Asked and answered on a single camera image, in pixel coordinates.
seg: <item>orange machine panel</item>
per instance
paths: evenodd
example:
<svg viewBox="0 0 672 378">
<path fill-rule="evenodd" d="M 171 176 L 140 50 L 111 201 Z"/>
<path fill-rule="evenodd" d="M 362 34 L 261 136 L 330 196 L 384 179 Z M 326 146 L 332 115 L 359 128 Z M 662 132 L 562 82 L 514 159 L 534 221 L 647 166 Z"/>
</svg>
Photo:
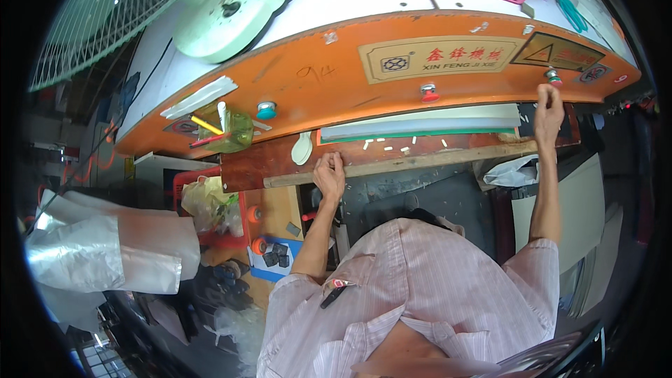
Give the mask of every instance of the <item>orange machine panel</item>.
<svg viewBox="0 0 672 378">
<path fill-rule="evenodd" d="M 116 149 L 181 158 L 210 154 L 164 131 L 171 121 L 159 114 L 222 75 L 239 85 L 219 98 L 228 106 L 254 117 L 258 103 L 277 104 L 277 117 L 264 121 L 272 129 L 255 136 L 261 141 L 382 114 L 535 100 L 550 65 L 568 102 L 600 103 L 641 77 L 624 59 L 579 34 L 517 16 L 452 10 L 367 16 L 223 63 L 145 115 Z M 429 83 L 440 97 L 423 103 L 420 87 Z"/>
</svg>

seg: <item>green mat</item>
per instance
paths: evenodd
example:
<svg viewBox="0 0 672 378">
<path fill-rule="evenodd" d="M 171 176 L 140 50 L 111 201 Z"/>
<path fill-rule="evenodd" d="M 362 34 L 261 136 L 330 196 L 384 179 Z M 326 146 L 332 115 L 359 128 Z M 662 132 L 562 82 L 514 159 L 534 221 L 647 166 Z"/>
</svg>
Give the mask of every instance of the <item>green mat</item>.
<svg viewBox="0 0 672 378">
<path fill-rule="evenodd" d="M 386 135 L 368 135 L 368 136 L 357 136 L 353 138 L 342 138 L 342 139 L 332 139 L 324 140 L 320 138 L 321 143 L 325 144 L 334 144 L 339 142 L 347 141 L 359 141 L 366 139 L 378 139 L 378 138 L 412 138 L 413 136 L 437 136 L 437 135 L 470 135 L 472 133 L 511 133 L 515 134 L 516 129 L 456 129 L 456 130 L 438 130 L 438 131 L 417 131 L 410 133 L 389 133 Z"/>
</svg>

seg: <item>person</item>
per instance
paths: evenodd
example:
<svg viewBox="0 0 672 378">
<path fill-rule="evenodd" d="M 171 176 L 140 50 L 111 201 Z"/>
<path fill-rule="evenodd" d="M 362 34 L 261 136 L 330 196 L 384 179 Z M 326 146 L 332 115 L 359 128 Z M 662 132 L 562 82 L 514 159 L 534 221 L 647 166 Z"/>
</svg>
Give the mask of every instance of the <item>person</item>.
<svg viewBox="0 0 672 378">
<path fill-rule="evenodd" d="M 399 218 L 365 234 L 325 281 L 345 175 L 338 153 L 320 158 L 313 180 L 323 198 L 291 273 L 270 294 L 258 377 L 353 377 L 352 365 L 386 358 L 497 363 L 553 338 L 561 235 L 555 141 L 565 114 L 556 88 L 537 92 L 540 180 L 530 238 L 502 266 L 443 218 L 439 225 Z M 347 286 L 330 297 L 339 285 Z"/>
</svg>

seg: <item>white fan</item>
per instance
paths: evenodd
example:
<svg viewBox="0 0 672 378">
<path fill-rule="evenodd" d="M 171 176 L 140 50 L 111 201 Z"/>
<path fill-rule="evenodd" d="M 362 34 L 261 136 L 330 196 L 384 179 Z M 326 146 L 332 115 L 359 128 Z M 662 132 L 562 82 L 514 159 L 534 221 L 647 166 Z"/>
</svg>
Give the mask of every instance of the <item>white fan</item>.
<svg viewBox="0 0 672 378">
<path fill-rule="evenodd" d="M 176 0 L 65 0 L 38 56 L 29 90 L 68 79 L 139 33 Z M 183 0 L 175 45 L 210 63 L 243 50 L 285 0 Z"/>
</svg>

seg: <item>pink striped shirt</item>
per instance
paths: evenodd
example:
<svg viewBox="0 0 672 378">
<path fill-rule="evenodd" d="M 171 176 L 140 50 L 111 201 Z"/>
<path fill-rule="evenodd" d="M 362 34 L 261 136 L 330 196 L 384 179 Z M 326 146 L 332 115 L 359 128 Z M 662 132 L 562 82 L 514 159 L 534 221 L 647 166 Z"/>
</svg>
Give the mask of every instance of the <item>pink striped shirt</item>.
<svg viewBox="0 0 672 378">
<path fill-rule="evenodd" d="M 353 281 L 326 309 L 329 292 L 306 274 L 278 281 L 269 297 L 258 377 L 352 377 L 398 321 L 449 357 L 500 362 L 550 340 L 559 298 L 558 247 L 529 243 L 503 266 L 453 231 L 395 219 L 366 234 L 330 279 Z"/>
</svg>

